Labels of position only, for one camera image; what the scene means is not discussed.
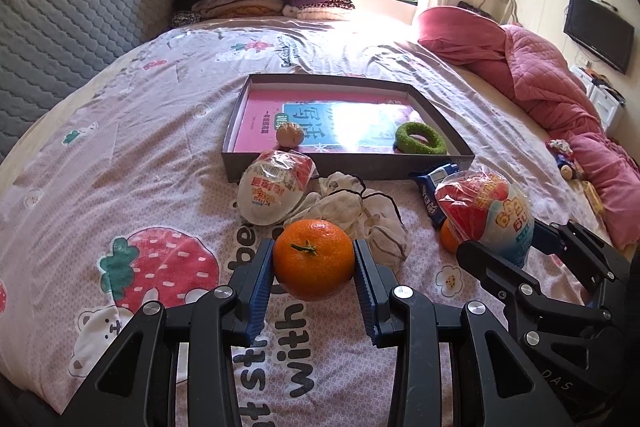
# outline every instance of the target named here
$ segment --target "television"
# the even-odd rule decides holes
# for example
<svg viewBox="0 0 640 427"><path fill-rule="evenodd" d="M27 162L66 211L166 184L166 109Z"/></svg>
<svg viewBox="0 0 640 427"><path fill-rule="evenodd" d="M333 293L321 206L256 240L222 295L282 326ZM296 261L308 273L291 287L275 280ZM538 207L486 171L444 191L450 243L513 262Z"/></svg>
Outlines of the television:
<svg viewBox="0 0 640 427"><path fill-rule="evenodd" d="M592 0L570 0L564 32L575 42L625 74L634 44L634 27Z"/></svg>

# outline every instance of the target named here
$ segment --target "book cover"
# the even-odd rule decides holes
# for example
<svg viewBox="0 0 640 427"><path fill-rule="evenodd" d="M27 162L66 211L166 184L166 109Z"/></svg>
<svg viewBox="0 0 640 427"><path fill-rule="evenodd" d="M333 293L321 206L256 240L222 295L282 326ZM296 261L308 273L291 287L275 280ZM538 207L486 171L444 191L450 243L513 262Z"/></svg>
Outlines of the book cover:
<svg viewBox="0 0 640 427"><path fill-rule="evenodd" d="M393 153L396 129L422 121L402 100L375 94L307 90L251 90L234 152L261 152L277 145L276 130L299 124L303 153Z"/></svg>

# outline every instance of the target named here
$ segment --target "green hair tie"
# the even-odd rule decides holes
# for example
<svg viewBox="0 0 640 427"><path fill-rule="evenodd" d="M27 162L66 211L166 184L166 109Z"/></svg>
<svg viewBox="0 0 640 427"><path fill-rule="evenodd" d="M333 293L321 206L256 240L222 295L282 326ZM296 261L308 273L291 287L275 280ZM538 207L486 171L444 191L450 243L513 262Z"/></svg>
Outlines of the green hair tie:
<svg viewBox="0 0 640 427"><path fill-rule="evenodd" d="M427 143L413 138L412 134L422 136ZM442 136L422 122L406 122L396 130L396 148L405 154L446 154L447 145Z"/></svg>

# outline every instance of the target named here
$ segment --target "mandarin orange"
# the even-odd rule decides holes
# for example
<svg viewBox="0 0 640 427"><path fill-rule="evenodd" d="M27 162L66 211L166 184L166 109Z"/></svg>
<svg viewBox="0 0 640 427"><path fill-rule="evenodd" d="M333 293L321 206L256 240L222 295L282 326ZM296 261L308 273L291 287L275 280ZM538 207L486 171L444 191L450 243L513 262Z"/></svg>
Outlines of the mandarin orange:
<svg viewBox="0 0 640 427"><path fill-rule="evenodd" d="M460 243L451 233L449 218L444 220L442 228L440 229L440 242L444 249L453 255L456 254Z"/></svg>
<svg viewBox="0 0 640 427"><path fill-rule="evenodd" d="M278 283L303 301L319 301L340 291L353 276L354 265L349 236L321 219L291 223L273 246Z"/></svg>

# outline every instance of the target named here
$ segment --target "gray headboard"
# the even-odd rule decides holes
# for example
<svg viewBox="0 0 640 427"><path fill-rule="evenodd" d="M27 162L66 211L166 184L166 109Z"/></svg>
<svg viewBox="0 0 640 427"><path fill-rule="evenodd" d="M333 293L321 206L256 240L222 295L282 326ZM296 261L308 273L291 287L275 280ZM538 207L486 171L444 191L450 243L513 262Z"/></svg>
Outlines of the gray headboard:
<svg viewBox="0 0 640 427"><path fill-rule="evenodd" d="M0 0L0 161L39 117L168 28L172 0Z"/></svg>

